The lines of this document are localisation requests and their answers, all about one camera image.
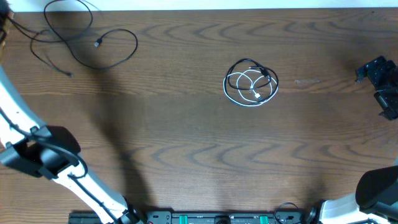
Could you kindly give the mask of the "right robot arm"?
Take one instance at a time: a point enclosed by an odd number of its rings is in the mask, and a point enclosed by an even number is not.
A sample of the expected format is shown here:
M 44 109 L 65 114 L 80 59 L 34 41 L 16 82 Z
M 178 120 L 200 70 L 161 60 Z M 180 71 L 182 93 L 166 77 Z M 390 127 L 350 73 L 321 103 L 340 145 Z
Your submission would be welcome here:
M 379 56 L 356 70 L 356 81 L 368 78 L 382 108 L 380 116 L 397 119 L 397 65 Z M 304 223 L 397 223 L 397 161 L 392 166 L 370 170 L 359 180 L 356 191 L 313 207 Z

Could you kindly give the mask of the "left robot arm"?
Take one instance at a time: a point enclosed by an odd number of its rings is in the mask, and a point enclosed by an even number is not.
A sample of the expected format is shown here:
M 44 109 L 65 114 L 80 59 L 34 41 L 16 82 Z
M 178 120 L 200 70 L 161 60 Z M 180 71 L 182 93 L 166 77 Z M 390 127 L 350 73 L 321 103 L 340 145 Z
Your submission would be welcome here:
M 81 148 L 64 127 L 49 126 L 34 114 L 1 72 L 1 164 L 45 177 L 84 201 L 102 223 L 146 223 L 147 218 L 108 187 L 83 160 Z

